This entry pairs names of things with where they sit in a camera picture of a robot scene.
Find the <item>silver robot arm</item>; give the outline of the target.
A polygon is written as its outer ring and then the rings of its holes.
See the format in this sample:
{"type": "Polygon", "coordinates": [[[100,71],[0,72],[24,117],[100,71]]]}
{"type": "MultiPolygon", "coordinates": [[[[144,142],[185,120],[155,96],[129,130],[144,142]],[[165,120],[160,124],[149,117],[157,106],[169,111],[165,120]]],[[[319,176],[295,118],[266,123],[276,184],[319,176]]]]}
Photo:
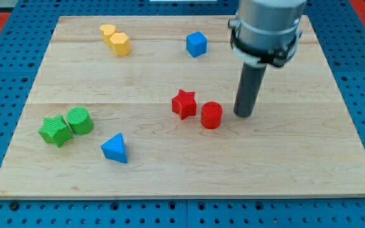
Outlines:
{"type": "Polygon", "coordinates": [[[233,53],[246,65],[283,67],[297,51],[306,0],[240,0],[228,22],[233,53]]]}

